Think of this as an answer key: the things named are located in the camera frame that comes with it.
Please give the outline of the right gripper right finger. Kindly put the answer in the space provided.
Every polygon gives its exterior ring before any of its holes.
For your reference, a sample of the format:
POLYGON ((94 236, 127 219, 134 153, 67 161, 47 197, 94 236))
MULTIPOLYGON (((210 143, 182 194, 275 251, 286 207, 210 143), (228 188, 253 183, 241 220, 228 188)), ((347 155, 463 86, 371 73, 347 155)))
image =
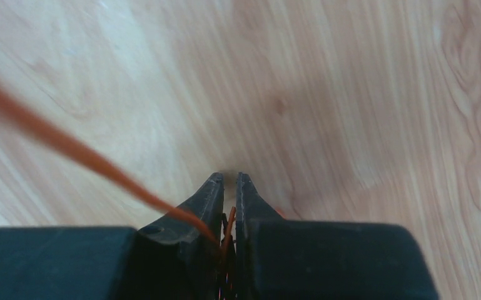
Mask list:
POLYGON ((236 286, 239 299, 288 299, 285 220, 258 193, 251 177, 236 180, 236 286))

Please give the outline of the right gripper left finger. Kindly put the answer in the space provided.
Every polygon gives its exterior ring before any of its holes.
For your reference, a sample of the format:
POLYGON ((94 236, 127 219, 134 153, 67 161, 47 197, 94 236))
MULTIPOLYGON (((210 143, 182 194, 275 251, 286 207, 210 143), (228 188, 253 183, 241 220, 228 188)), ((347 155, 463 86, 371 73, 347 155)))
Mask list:
MULTIPOLYGON (((178 207, 193 213, 219 239, 224 176, 213 173, 178 207)), ((219 247, 193 226, 163 216, 138 231, 149 241, 145 258, 152 299, 215 299, 219 247)))

